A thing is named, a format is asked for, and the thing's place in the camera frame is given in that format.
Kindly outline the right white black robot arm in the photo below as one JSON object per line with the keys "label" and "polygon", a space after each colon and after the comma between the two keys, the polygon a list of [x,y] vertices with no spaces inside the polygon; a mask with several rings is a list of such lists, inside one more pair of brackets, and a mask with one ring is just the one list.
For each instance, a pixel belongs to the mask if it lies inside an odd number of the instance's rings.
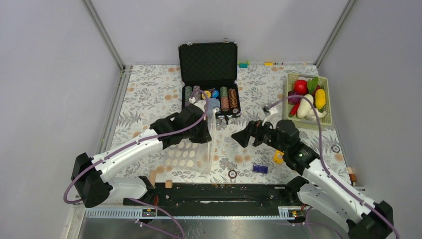
{"label": "right white black robot arm", "polygon": [[315,208],[346,230],[351,239],[385,239],[391,233],[400,237],[392,207],[368,198],[331,172],[322,156],[301,141],[292,121],[281,120],[276,126],[250,121],[231,137],[242,147],[254,138],[253,146],[265,144],[283,153],[286,165],[299,174],[290,181],[295,186],[285,192],[288,203],[302,202]]}

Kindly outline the clear dotted zip top bag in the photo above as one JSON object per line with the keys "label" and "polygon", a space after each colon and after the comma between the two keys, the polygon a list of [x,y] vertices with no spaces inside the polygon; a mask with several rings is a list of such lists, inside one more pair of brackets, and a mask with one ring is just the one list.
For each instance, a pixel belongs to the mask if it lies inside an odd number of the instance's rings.
{"label": "clear dotted zip top bag", "polygon": [[164,167],[173,170],[191,170],[201,174],[210,174],[216,142],[216,109],[207,115],[211,141],[204,144],[192,143],[183,139],[179,144],[165,150]]}

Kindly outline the green plastic basket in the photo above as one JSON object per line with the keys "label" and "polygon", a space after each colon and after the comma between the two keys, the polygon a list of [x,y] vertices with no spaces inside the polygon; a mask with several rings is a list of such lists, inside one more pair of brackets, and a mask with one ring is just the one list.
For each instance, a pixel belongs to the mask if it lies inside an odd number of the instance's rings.
{"label": "green plastic basket", "polygon": [[[287,81],[285,84],[285,95],[287,95],[288,91],[293,89],[294,81],[298,80],[299,78],[313,78],[312,76],[308,75],[301,75],[299,73],[288,73]],[[330,106],[330,98],[329,98],[329,87],[328,87],[328,79],[326,77],[318,76],[318,84],[322,87],[322,89],[326,93],[326,104],[322,108],[322,113],[325,113],[324,117],[319,117],[320,124],[322,128],[332,126],[332,115],[331,115],[331,106]],[[289,112],[293,108],[293,105],[289,104],[287,101],[283,102],[283,119],[284,120],[292,120],[293,123],[297,128],[306,128],[306,129],[314,129],[317,130],[317,122],[316,121],[309,121],[307,119],[299,119],[296,116],[288,116]]]}

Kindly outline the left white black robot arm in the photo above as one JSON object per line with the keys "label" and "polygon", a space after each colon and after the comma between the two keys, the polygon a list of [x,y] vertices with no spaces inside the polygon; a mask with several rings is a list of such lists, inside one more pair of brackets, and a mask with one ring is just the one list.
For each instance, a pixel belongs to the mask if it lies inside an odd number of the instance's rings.
{"label": "left white black robot arm", "polygon": [[117,178],[123,168],[141,158],[188,139],[192,143],[211,141],[206,100],[195,101],[179,113],[156,120],[144,133],[109,151],[75,159],[71,184],[63,200],[67,204],[83,203],[93,208],[107,199],[133,198],[147,205],[154,200],[152,184],[145,176]]}

